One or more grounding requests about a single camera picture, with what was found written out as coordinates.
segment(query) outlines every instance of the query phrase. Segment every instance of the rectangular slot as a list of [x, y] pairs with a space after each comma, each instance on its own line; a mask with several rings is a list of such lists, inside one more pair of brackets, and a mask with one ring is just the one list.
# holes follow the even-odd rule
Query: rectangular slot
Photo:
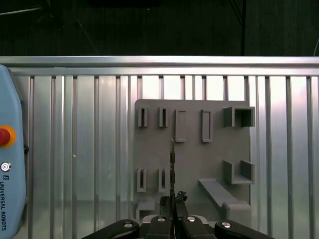
[[202, 114], [202, 142], [210, 143], [212, 142], [213, 125], [212, 125], [212, 115], [210, 111], [201, 111]]
[[140, 188], [144, 188], [144, 171], [141, 171], [141, 177], [140, 177]]
[[138, 111], [138, 127], [148, 126], [148, 107], [139, 107]]
[[159, 193], [165, 193], [166, 183], [166, 171], [165, 169], [159, 169]]
[[255, 165], [241, 160], [240, 161], [240, 173], [243, 177], [247, 178], [248, 180], [255, 182]]
[[159, 108], [159, 126], [160, 127], [168, 127], [169, 121], [169, 110], [167, 107]]
[[186, 127], [186, 111], [176, 110], [176, 125], [175, 125], [175, 141], [186, 142], [185, 127]]
[[138, 169], [137, 172], [137, 192], [146, 192], [147, 169]]
[[161, 188], [165, 189], [165, 170], [161, 171]]
[[224, 108], [224, 127], [235, 126], [233, 111], [232, 107]]

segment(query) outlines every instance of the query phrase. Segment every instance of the wall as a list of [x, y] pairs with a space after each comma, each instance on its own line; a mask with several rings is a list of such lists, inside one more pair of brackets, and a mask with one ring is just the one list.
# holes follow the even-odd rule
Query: wall
[[[41, 11], [0, 16], [0, 55], [240, 55], [227, 0], [104, 2], [52, 0], [64, 27]], [[311, 56], [318, 12], [317, 0], [248, 0], [246, 55]]]

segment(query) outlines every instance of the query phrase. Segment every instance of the red button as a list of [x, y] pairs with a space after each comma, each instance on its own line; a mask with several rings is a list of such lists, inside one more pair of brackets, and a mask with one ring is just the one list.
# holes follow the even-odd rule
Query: red button
[[5, 146], [11, 139], [10, 132], [5, 128], [0, 128], [0, 146]]

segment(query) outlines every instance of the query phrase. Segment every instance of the wire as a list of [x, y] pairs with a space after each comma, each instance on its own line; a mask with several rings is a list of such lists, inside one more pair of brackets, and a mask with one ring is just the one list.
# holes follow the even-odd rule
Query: wire
[[95, 50], [95, 53], [99, 56], [100, 54], [99, 54], [98, 50], [96, 49], [95, 45], [94, 45], [93, 42], [91, 41], [91, 38], [89, 37], [89, 35], [88, 35], [88, 33], [86, 32], [86, 30], [84, 29], [84, 27], [83, 27], [82, 24], [80, 23], [80, 20], [77, 19], [77, 21], [78, 21], [80, 27], [82, 28], [82, 30], [83, 30], [85, 36], [88, 38], [88, 40], [89, 40], [91, 46], [92, 46], [93, 49]]
[[318, 43], [319, 43], [319, 37], [318, 37], [317, 44], [316, 44], [316, 47], [315, 47], [315, 50], [314, 50], [314, 56], [316, 56], [316, 51], [317, 51]]

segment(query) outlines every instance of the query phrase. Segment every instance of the plastic slot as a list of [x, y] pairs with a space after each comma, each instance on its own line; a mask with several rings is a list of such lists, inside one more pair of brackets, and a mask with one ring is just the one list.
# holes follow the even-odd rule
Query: plastic slot
[[169, 124], [169, 110], [167, 107], [160, 107], [159, 108], [159, 126], [168, 127]]
[[213, 135], [213, 125], [212, 125], [212, 113], [210, 111], [201, 111], [202, 115], [202, 142], [210, 143], [212, 142]]
[[176, 110], [175, 120], [175, 142], [186, 142], [186, 111]]

